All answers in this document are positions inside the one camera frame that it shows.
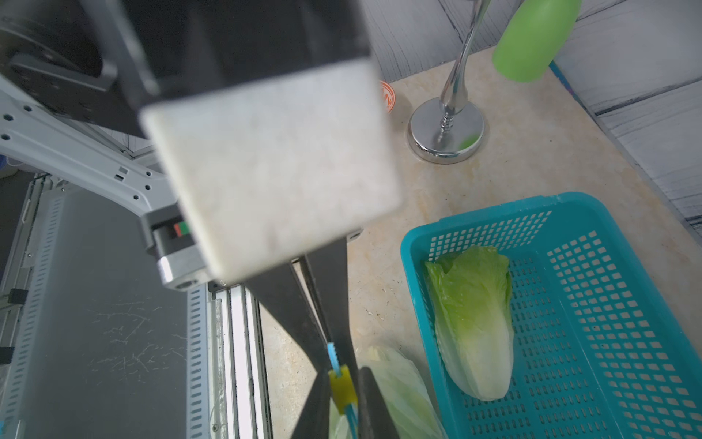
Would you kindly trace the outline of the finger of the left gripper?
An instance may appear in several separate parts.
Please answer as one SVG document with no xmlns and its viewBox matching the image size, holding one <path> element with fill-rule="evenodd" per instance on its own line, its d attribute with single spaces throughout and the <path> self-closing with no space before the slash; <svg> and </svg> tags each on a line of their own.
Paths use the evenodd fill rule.
<svg viewBox="0 0 702 439">
<path fill-rule="evenodd" d="M 291 336 L 317 371 L 331 369 L 323 332 L 291 263 L 258 274 L 243 285 Z"/>
<path fill-rule="evenodd" d="M 339 363 L 356 373 L 349 324 L 347 238 L 305 254 L 301 267 L 325 339 L 335 345 Z"/>
</svg>

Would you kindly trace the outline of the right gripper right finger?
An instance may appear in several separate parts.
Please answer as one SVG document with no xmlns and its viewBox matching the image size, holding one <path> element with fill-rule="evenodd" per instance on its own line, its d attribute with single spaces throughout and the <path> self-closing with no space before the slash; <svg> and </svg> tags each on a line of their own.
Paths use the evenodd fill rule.
<svg viewBox="0 0 702 439">
<path fill-rule="evenodd" d="M 400 436 L 368 367 L 358 372 L 358 438 L 399 439 Z"/>
</svg>

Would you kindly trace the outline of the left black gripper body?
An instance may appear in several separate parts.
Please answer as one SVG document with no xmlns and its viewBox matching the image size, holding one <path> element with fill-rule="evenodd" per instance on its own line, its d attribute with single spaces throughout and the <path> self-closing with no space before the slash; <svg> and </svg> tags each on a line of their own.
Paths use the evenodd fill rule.
<svg viewBox="0 0 702 439">
<path fill-rule="evenodd" d="M 370 59 L 355 1 L 86 1 L 200 256 L 168 285 L 243 280 L 369 218 Z"/>
</svg>

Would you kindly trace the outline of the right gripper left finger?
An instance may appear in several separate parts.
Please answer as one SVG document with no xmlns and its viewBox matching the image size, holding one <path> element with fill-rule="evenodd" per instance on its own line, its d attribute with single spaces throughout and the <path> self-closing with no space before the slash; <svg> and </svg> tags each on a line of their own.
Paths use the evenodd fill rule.
<svg viewBox="0 0 702 439">
<path fill-rule="evenodd" d="M 328 373 L 320 372 L 309 391 L 292 439 L 327 439 L 330 404 L 331 386 Z"/>
</svg>

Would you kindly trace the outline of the clear zipper bag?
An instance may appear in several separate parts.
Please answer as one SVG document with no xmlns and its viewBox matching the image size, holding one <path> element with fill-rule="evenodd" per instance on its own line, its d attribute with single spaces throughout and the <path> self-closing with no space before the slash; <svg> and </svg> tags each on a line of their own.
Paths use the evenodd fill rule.
<svg viewBox="0 0 702 439">
<path fill-rule="evenodd" d="M 327 343 L 327 355 L 331 364 L 331 370 L 328 372 L 331 401 L 339 418 L 346 420 L 350 437 L 357 439 L 359 428 L 358 394 L 352 372 L 358 370 L 358 363 L 356 362 L 356 352 L 353 349 L 345 349 L 344 352 L 348 362 L 341 360 L 341 355 L 334 342 Z"/>
</svg>

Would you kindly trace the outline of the chinese cabbage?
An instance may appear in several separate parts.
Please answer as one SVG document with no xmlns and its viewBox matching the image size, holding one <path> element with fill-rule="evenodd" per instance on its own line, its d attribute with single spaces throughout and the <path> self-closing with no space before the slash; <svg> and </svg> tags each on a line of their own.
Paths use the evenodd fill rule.
<svg viewBox="0 0 702 439">
<path fill-rule="evenodd" d="M 444 367 L 469 396 L 506 396 L 514 367 L 509 259 L 473 246 L 424 263 L 434 329 Z"/>
<path fill-rule="evenodd" d="M 422 376 L 400 351 L 370 346 L 358 353 L 358 367 L 371 369 L 399 437 L 447 436 Z"/>
</svg>

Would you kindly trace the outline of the teal plastic basket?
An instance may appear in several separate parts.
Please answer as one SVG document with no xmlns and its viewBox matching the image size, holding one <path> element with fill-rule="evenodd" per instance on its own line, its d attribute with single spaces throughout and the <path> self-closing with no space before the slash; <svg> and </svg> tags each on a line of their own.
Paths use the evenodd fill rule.
<svg viewBox="0 0 702 439">
<path fill-rule="evenodd" d="M 515 364 L 503 399 L 444 367 L 425 263 L 474 245 L 510 261 Z M 451 438 L 698 438 L 701 361 L 603 203 L 570 192 L 454 215 L 400 248 Z"/>
</svg>

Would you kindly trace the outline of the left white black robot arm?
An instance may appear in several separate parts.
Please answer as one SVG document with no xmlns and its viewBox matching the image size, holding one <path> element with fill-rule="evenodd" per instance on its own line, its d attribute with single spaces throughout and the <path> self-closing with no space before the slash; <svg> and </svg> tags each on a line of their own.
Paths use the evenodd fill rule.
<svg viewBox="0 0 702 439">
<path fill-rule="evenodd" d="M 346 69 L 374 77 L 356 1 L 5 1 L 1 75 L 52 115 L 144 135 L 148 104 Z"/>
</svg>

